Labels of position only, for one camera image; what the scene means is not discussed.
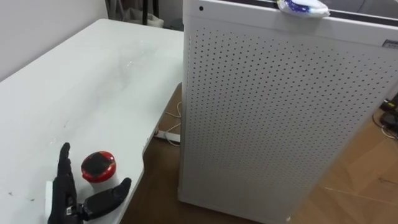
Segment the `dark chair leg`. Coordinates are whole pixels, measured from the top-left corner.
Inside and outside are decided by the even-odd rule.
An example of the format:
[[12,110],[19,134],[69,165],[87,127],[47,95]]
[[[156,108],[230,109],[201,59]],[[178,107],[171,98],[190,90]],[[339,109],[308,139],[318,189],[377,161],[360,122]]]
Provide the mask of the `dark chair leg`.
[[148,24],[148,0],[142,0],[142,25]]
[[159,18],[159,0],[153,0],[154,15]]

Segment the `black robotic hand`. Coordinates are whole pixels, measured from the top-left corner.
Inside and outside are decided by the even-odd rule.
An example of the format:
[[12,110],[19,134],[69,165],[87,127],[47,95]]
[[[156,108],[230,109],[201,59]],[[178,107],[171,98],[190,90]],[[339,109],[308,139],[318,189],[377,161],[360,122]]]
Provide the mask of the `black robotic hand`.
[[75,181],[69,157],[69,143],[60,152],[57,177],[53,181],[52,209],[48,224],[83,224],[102,217],[123,203],[131,186],[131,179],[125,178],[118,186],[88,197],[83,204],[77,203]]

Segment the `perforated panel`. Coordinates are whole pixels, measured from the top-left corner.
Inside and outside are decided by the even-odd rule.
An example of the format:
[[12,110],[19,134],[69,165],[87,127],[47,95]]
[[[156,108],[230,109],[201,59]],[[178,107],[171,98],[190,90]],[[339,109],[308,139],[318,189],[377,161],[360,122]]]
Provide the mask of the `perforated panel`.
[[191,24],[180,197],[283,223],[397,81],[398,51],[245,29]]

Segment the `wooden floor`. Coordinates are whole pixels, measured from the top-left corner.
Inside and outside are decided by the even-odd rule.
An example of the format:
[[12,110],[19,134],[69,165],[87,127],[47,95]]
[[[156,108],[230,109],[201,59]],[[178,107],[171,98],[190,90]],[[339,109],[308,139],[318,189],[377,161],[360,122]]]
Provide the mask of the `wooden floor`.
[[[167,111],[177,114],[177,89]],[[179,120],[165,115],[166,130]],[[255,223],[177,200],[178,147],[153,139],[145,173],[122,224]],[[397,224],[398,143],[369,120],[295,212],[289,224]]]

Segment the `desk surface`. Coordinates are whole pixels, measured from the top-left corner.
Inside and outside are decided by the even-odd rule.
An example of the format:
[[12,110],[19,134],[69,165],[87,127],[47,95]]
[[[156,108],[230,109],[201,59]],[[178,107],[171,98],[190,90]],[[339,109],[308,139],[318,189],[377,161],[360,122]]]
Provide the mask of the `desk surface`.
[[119,223],[182,81],[182,52],[182,32],[99,20],[1,82],[2,222],[45,223],[45,182],[68,141],[79,201],[92,194],[80,172],[92,152],[112,152],[119,179],[132,179],[124,205],[92,222]]

